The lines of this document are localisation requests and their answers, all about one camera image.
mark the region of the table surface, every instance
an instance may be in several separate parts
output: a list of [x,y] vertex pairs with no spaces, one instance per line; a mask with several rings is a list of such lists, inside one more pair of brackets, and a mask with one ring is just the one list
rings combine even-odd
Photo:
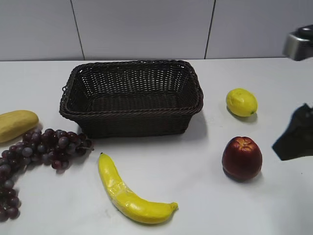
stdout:
[[[271,146],[292,112],[312,105],[313,60],[286,58],[189,60],[204,92],[203,110],[178,136],[96,140],[95,150],[63,174],[50,166],[27,170],[16,181],[22,202],[4,235],[309,235],[313,232],[313,158],[280,161]],[[32,110],[46,128],[77,131],[59,115],[62,86],[88,61],[0,62],[0,113]],[[259,102],[257,116],[240,120],[226,109],[229,90],[243,87]],[[236,183],[221,159],[234,136],[249,136],[263,154],[262,173]],[[9,145],[0,145],[0,151]],[[179,204],[173,218],[147,226],[123,216],[101,183],[97,160],[112,157],[140,197]]]

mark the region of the lemon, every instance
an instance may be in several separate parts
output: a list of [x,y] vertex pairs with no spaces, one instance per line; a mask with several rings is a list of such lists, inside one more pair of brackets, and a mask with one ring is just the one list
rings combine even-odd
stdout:
[[258,101],[255,96],[243,88],[231,90],[227,94],[226,104],[233,114],[240,117],[251,116],[258,109]]

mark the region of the dark brown wicker basket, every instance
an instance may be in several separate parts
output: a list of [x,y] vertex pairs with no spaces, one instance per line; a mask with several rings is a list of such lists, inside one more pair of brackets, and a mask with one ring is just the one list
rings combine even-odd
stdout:
[[94,139],[180,134],[203,107],[194,69],[177,60],[79,65],[63,92],[60,114]]

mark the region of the banana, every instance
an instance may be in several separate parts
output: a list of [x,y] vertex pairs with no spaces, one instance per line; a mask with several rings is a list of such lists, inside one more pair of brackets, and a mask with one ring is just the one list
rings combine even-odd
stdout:
[[130,219],[146,224],[158,224],[168,220],[178,209],[176,202],[149,202],[138,197],[123,182],[108,155],[100,154],[98,167],[102,183],[113,204]]

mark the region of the apple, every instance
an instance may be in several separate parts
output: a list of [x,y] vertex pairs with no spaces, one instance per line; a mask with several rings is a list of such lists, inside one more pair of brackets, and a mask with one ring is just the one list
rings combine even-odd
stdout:
[[234,137],[225,147],[222,165],[226,175],[246,181],[259,174],[262,161],[261,150],[251,138]]

